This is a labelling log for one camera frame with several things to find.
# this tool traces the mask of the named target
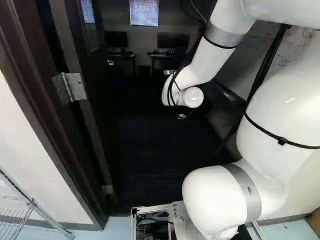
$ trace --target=robotic arm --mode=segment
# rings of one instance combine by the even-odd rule
[[[218,0],[190,65],[172,84],[176,105],[198,107],[196,85],[210,81],[256,20],[320,28],[319,0]],[[287,200],[288,185],[320,149],[320,34],[295,62],[255,93],[239,126],[242,160],[191,172],[182,186],[194,226],[207,240],[230,240],[238,226],[270,215]],[[164,105],[172,76],[162,91]]]
[[[172,75],[162,89],[162,103],[197,108],[204,99],[196,85],[219,72],[256,20],[319,28],[318,0],[218,0],[190,65]]]

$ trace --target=baseboard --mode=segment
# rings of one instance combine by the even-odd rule
[[[310,213],[305,213],[305,214],[294,215],[294,216],[285,216],[280,218],[258,220],[256,222],[259,224],[259,226],[268,226],[268,225],[283,224],[283,223],[298,221],[301,219],[305,219],[309,215]]]
[[[20,223],[23,219],[20,217],[4,216],[0,215],[1,221],[6,223]],[[86,223],[70,223],[70,222],[59,222],[67,230],[84,230],[84,231],[101,231],[101,228],[94,224]],[[53,229],[51,224],[46,220],[34,220],[28,219],[25,225],[35,226],[47,229]]]

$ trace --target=computer monitor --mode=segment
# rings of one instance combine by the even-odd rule
[[[107,47],[127,48],[128,37],[125,31],[105,31],[105,43]]]
[[[188,47],[189,36],[183,33],[158,32],[157,47],[159,49],[175,49]]]

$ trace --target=wooden door frame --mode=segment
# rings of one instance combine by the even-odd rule
[[[87,212],[102,230],[109,210],[100,183],[72,124],[61,111],[50,80],[57,72],[34,1],[0,1],[0,68],[43,147]]]

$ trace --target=dark carpet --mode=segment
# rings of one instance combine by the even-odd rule
[[[163,77],[128,78],[113,91],[118,145],[110,168],[120,206],[180,201],[188,173],[208,162],[232,162],[224,150],[210,159],[221,140],[203,111],[177,119],[176,112],[162,105],[163,84]]]

